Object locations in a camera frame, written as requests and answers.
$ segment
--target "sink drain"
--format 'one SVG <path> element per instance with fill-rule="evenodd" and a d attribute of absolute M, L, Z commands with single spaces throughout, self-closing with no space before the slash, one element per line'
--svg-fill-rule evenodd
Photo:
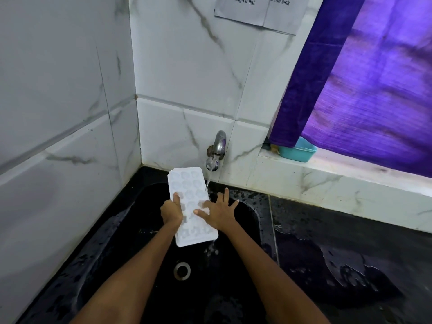
<path fill-rule="evenodd" d="M 174 267 L 174 277 L 179 281 L 184 281 L 191 276 L 191 267 L 188 263 L 182 262 L 178 263 Z"/>

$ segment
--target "faucet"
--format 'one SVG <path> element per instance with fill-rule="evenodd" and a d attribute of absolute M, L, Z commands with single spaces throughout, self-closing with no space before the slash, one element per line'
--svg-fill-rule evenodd
<path fill-rule="evenodd" d="M 216 134 L 215 142 L 207 149 L 206 168 L 210 171 L 219 168 L 219 160 L 225 156 L 226 134 L 224 131 L 219 131 Z"/>

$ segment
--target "sink basin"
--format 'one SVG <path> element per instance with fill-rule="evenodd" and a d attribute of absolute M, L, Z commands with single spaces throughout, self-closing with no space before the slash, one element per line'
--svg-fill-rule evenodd
<path fill-rule="evenodd" d="M 83 278 L 77 299 L 81 309 L 118 268 L 142 249 L 162 227 L 160 206 L 169 198 L 168 185 L 158 183 L 143 189 Z M 240 202 L 235 218 L 249 236 L 261 245 L 258 218 Z M 190 276 L 178 280 L 174 268 L 190 266 Z M 186 275 L 178 269 L 178 276 Z M 265 311 L 255 286 L 229 239 L 221 232 L 215 241 L 179 248 L 173 240 L 161 265 L 143 314 L 146 323 L 265 323 Z"/>

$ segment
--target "white ice cube tray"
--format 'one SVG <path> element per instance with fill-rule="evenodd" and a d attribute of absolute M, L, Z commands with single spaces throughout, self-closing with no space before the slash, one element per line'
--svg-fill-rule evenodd
<path fill-rule="evenodd" d="M 175 234 L 179 247 L 216 240 L 219 236 L 216 229 L 194 214 L 194 210 L 200 209 L 203 201 L 209 200 L 202 172 L 199 167 L 189 167 L 174 168 L 168 174 L 169 195 L 173 200 L 174 192 L 178 192 L 184 216 Z"/>

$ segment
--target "paper sign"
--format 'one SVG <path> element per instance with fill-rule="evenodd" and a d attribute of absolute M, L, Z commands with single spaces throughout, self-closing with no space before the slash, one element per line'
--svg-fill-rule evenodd
<path fill-rule="evenodd" d="M 296 34 L 309 0 L 216 0 L 215 16 Z"/>

